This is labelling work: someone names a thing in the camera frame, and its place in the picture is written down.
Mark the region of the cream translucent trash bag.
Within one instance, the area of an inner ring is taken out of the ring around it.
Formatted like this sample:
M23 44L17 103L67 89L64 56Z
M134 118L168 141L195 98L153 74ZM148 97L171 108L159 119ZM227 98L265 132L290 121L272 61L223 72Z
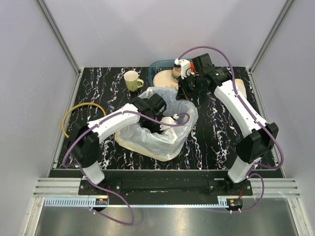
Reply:
M184 142L198 120L198 111L195 105L187 100L177 100L177 91L174 88L149 87L139 95L140 98L149 98L154 94L160 95L166 102L163 115L174 118L178 115L177 123L189 121L178 127L167 127L159 133L152 133L139 124L129 125L115 133L115 141L120 146L150 158L166 162L176 158L181 152Z

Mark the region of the roll of cream trash bags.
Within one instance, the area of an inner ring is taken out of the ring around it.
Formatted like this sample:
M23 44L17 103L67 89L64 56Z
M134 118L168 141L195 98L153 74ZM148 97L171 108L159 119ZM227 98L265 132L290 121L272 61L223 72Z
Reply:
M246 92L244 81L242 79L235 79L235 84L239 92L247 99L247 92Z

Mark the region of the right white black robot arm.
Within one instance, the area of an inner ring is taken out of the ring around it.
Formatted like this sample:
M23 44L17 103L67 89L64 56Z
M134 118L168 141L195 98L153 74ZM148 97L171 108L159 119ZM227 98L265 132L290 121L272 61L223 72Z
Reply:
M192 60L175 59L174 69L181 73L176 78L178 100L192 99L200 91L207 90L224 104L241 129L243 139L236 145L236 160L219 184L227 194L234 195L245 185L262 157L273 148L279 128L256 112L236 86L231 70L216 68L209 54Z

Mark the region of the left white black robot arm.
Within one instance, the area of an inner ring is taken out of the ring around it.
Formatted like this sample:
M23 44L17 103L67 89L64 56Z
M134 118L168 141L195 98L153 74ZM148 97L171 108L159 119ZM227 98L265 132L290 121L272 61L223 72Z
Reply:
M76 164L82 168L84 176L90 180L89 189L97 195L102 194L106 190L106 182L105 175L98 164L100 144L131 124L139 124L152 133L159 133L160 122L166 108L166 102L155 93L149 98L136 97L103 118L82 125L76 124L69 135L68 150L63 165L68 165L66 159L71 155Z

